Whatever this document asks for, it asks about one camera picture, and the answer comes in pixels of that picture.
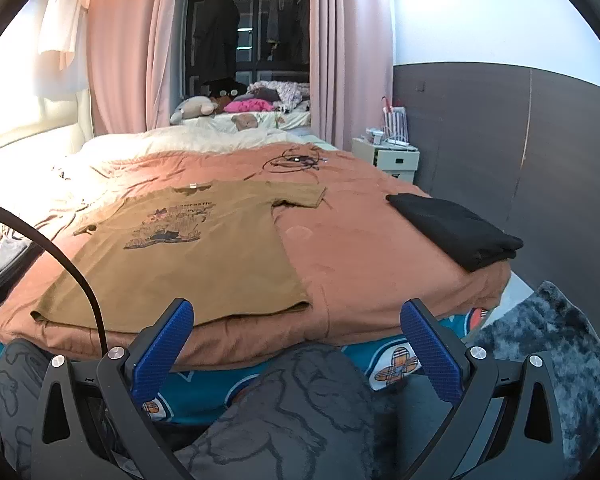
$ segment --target cable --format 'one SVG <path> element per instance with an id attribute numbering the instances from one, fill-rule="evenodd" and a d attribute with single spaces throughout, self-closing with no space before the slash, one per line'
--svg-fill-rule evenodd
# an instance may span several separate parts
<path id="1" fill-rule="evenodd" d="M 298 171 L 320 170 L 318 164 L 326 159 L 320 158 L 320 151 L 318 148 L 311 148 L 312 155 L 299 155 L 298 153 L 293 153 L 297 149 L 298 148 L 289 148 L 288 150 L 285 150 L 282 155 L 270 158 L 262 165 L 262 169 L 269 173 L 297 173 Z"/>
<path id="2" fill-rule="evenodd" d="M 98 328 L 98 337 L 100 338 L 100 349 L 102 350 L 102 356 L 107 354 L 107 335 L 104 331 L 104 323 L 102 322 L 102 312 L 100 311 L 100 305 L 96 300 L 96 295 L 93 293 L 93 289 L 89 286 L 89 283 L 80 271 L 71 263 L 71 260 L 65 256 L 65 254 L 45 235 L 43 235 L 36 228 L 27 224 L 24 220 L 18 218 L 13 213 L 8 212 L 6 209 L 0 207 L 0 223 L 10 227 L 21 235 L 27 237 L 32 242 L 39 245 L 40 248 L 51 254 L 57 261 L 62 265 L 70 275 L 74 277 L 74 280 L 78 282 L 78 285 L 82 287 L 91 309 L 93 310 L 93 317 L 96 319 L 96 327 Z"/>

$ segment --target stuffed animal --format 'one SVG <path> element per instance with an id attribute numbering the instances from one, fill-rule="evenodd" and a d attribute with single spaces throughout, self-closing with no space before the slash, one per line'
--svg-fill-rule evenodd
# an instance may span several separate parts
<path id="1" fill-rule="evenodd" d="M 202 95 L 192 97 L 176 108 L 176 111 L 171 116 L 171 124 L 180 124 L 186 119 L 195 119 L 202 115 L 211 115 L 218 108 L 218 104 L 211 102 L 211 99 Z"/>
<path id="2" fill-rule="evenodd" d="M 258 127 L 258 120 L 253 114 L 234 115 L 231 120 L 234 122 L 235 127 L 238 128 L 239 132 Z"/>
<path id="3" fill-rule="evenodd" d="M 222 97 L 211 97 L 211 101 L 216 104 L 216 111 L 219 114 L 224 113 L 224 107 L 227 106 L 233 99 L 228 95 Z"/>

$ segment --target bed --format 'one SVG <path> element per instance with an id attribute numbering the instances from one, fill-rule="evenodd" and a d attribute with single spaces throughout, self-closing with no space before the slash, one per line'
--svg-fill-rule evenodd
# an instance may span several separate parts
<path id="1" fill-rule="evenodd" d="M 400 306 L 409 298 L 423 299 L 439 318 L 498 304 L 510 277 L 507 262 L 465 272 L 385 200 L 387 194 L 423 194 L 421 190 L 350 153 L 301 143 L 279 130 L 232 136 L 188 126 L 99 137 L 56 165 L 54 195 L 40 198 L 47 204 L 40 230 L 73 257 L 88 240 L 88 235 L 73 235 L 80 216 L 122 197 L 213 179 L 319 182 L 327 187 L 315 210 L 274 210 L 286 254 L 312 298 L 311 307 L 197 326 L 178 358 L 179 370 L 249 367 L 305 340 L 346 346 L 396 336 Z M 309 150 L 324 160 L 319 170 L 263 170 L 268 160 L 289 149 Z M 71 358 L 97 357 L 95 330 L 31 316 L 61 271 L 46 253 L 36 260 L 0 307 L 0 341 L 24 337 Z M 157 306 L 157 316 L 167 304 Z M 107 337 L 110 346 L 128 346 L 134 335 L 109 332 Z"/>
<path id="2" fill-rule="evenodd" d="M 487 311 L 474 308 L 464 316 L 451 316 L 440 323 L 458 337 L 464 337 L 483 324 L 486 314 Z M 3 348 L 0 343 L 0 354 Z M 413 348 L 402 335 L 343 346 L 342 352 L 366 376 L 373 390 L 381 390 L 408 375 L 423 372 Z M 171 373 L 158 396 L 143 407 L 153 420 L 208 426 L 240 399 L 267 364 Z"/>
<path id="3" fill-rule="evenodd" d="M 290 112 L 283 114 L 281 112 L 250 112 L 258 120 L 260 128 L 276 128 L 286 132 L 292 132 L 298 136 L 311 133 L 311 112 Z M 218 114 L 208 117 L 198 117 L 183 121 L 188 126 L 196 128 L 206 128 L 216 132 L 225 132 L 229 134 L 236 133 L 238 129 L 235 126 L 233 118 L 240 114 Z"/>

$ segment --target metal screw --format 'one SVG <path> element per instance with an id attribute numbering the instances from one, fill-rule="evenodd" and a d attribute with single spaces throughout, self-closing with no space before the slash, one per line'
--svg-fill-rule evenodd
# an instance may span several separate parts
<path id="1" fill-rule="evenodd" d="M 485 357 L 487 357 L 487 351 L 481 346 L 474 346 L 471 348 L 471 355 L 482 361 Z"/>
<path id="2" fill-rule="evenodd" d="M 57 355 L 53 359 L 51 359 L 51 365 L 53 368 L 59 368 L 64 364 L 64 356 Z"/>
<path id="3" fill-rule="evenodd" d="M 535 366 L 536 368 L 539 368 L 539 367 L 541 367 L 541 366 L 542 366 L 542 358 L 541 358 L 540 356 L 537 356 L 537 355 L 532 355 L 532 356 L 529 358 L 529 362 L 530 362 L 530 363 L 531 363 L 533 366 Z"/>
<path id="4" fill-rule="evenodd" d="M 125 349 L 122 348 L 122 346 L 116 346 L 116 347 L 112 348 L 111 350 L 109 350 L 109 353 L 107 353 L 107 355 L 109 356 L 109 359 L 113 359 L 114 361 L 116 359 L 120 359 L 124 354 L 125 354 Z"/>

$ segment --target pink curtain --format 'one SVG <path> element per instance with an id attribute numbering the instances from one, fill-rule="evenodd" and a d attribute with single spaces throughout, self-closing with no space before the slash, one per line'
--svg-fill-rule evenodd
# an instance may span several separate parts
<path id="1" fill-rule="evenodd" d="M 391 0 L 311 0 L 312 125 L 341 149 L 382 125 L 394 76 L 391 7 Z"/>
<path id="2" fill-rule="evenodd" d="M 169 125 L 175 0 L 91 0 L 87 56 L 96 134 Z"/>

